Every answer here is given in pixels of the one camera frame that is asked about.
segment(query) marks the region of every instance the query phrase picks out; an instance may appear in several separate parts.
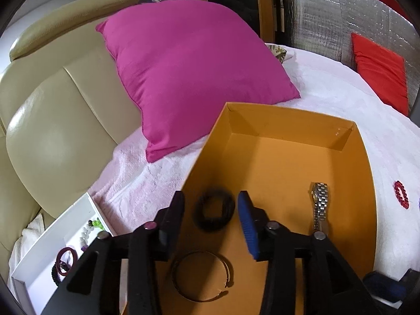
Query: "glass cabinet door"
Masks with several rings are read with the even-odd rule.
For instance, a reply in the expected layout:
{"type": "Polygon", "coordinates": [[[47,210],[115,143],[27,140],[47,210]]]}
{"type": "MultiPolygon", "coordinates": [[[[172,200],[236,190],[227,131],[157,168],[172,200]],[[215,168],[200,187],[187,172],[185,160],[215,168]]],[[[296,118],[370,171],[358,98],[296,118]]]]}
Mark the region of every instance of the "glass cabinet door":
{"type": "Polygon", "coordinates": [[[260,31],[260,11],[258,9],[258,0],[207,0],[222,4],[225,7],[236,12],[258,36],[260,31]]]}

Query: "red beaded bracelet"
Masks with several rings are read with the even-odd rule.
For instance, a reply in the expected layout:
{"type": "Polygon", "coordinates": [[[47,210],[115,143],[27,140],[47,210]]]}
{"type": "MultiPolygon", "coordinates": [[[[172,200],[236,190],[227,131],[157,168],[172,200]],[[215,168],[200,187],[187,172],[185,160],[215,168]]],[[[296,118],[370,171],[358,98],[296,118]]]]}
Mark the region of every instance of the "red beaded bracelet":
{"type": "Polygon", "coordinates": [[[408,207],[410,207],[410,204],[408,203],[407,193],[405,192],[404,186],[401,182],[399,181],[394,182],[394,192],[401,206],[404,207],[405,209],[408,209],[408,207]]]}

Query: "silver foil wall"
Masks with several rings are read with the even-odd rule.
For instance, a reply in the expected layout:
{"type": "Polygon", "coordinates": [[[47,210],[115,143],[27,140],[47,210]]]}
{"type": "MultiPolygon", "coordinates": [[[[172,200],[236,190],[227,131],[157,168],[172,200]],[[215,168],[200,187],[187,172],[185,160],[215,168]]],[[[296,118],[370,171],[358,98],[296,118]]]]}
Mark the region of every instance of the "silver foil wall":
{"type": "Polygon", "coordinates": [[[350,37],[355,32],[404,57],[409,108],[413,107],[420,86],[420,37],[409,21],[379,0],[283,2],[286,45],[321,54],[355,70],[350,37]]]}

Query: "black bracelet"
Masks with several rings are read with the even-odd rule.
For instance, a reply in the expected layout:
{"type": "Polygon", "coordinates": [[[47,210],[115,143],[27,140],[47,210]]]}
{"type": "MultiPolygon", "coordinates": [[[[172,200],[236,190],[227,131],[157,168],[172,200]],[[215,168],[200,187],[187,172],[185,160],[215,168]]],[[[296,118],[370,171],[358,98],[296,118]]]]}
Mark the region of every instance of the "black bracelet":
{"type": "Polygon", "coordinates": [[[221,188],[206,191],[197,202],[193,214],[193,221],[198,228],[205,232],[214,232],[224,228],[232,219],[235,211],[235,201],[229,191],[221,188]],[[222,216],[218,218],[206,218],[203,214],[204,205],[212,198],[222,200],[222,216]]]}
{"type": "MultiPolygon", "coordinates": [[[[59,264],[60,264],[60,268],[63,269],[64,271],[68,272],[70,270],[69,266],[62,260],[60,261],[59,264]]],[[[58,284],[61,283],[61,280],[58,277],[58,271],[55,264],[52,266],[52,269],[51,269],[51,277],[56,286],[58,286],[58,284]]]]}
{"type": "Polygon", "coordinates": [[[228,293],[228,291],[227,290],[222,290],[221,292],[219,292],[215,297],[212,297],[212,298],[210,298],[210,299],[207,299],[207,300],[195,300],[195,299],[193,299],[192,297],[190,297],[190,296],[188,296],[188,295],[186,295],[186,294],[184,294],[183,292],[182,292],[182,290],[179,288],[179,285],[178,285],[178,282],[176,281],[176,273],[177,273],[177,271],[178,271],[178,266],[179,266],[179,264],[185,259],[185,258],[187,258],[188,256],[191,256],[192,254],[197,254],[197,253],[204,253],[204,254],[210,254],[210,255],[212,255],[213,257],[216,257],[218,260],[220,260],[221,261],[221,263],[223,264],[223,267],[225,268],[225,270],[226,270],[226,282],[225,282],[225,287],[224,287],[224,289],[226,289],[226,288],[228,288],[228,287],[230,287],[230,283],[231,283],[231,278],[232,278],[232,275],[231,275],[231,273],[230,273],[230,271],[229,271],[229,266],[228,266],[228,264],[225,262],[225,260],[222,258],[222,257],[220,257],[220,256],[218,256],[217,254],[214,254],[214,253],[212,253],[212,252],[209,252],[209,251],[200,251],[200,250],[197,250],[197,251],[191,251],[191,252],[188,252],[188,253],[186,253],[184,256],[181,256],[181,257],[179,257],[179,258],[177,258],[174,262],[173,262],[173,265],[172,265],[172,283],[173,283],[173,285],[174,285],[174,288],[175,288],[175,290],[184,298],[184,299],[186,299],[186,300],[188,300],[188,301],[191,301],[191,302],[196,302],[196,303],[203,303],[203,302],[211,302],[211,301],[216,301],[217,299],[220,299],[221,297],[223,297],[224,295],[226,295],[227,293],[228,293]]]}

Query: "metal screw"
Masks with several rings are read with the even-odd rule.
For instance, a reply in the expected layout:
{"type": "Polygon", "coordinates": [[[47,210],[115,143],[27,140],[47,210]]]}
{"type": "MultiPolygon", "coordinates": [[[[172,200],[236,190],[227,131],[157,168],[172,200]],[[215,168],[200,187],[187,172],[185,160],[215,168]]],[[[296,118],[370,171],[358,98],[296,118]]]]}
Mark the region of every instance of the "metal screw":
{"type": "Polygon", "coordinates": [[[267,226],[269,230],[277,230],[280,227],[280,224],[277,221],[271,220],[265,226],[267,226]]]}
{"type": "Polygon", "coordinates": [[[108,238],[109,236],[110,236],[110,234],[107,231],[100,231],[96,235],[96,238],[104,240],[104,239],[108,238]]]}
{"type": "Polygon", "coordinates": [[[323,233],[321,231],[316,231],[314,233],[314,237],[315,237],[315,239],[318,239],[318,240],[324,240],[327,236],[325,235],[325,233],[323,233]]]}
{"type": "Polygon", "coordinates": [[[143,226],[146,230],[154,230],[158,225],[154,221],[148,221],[143,226]]]}

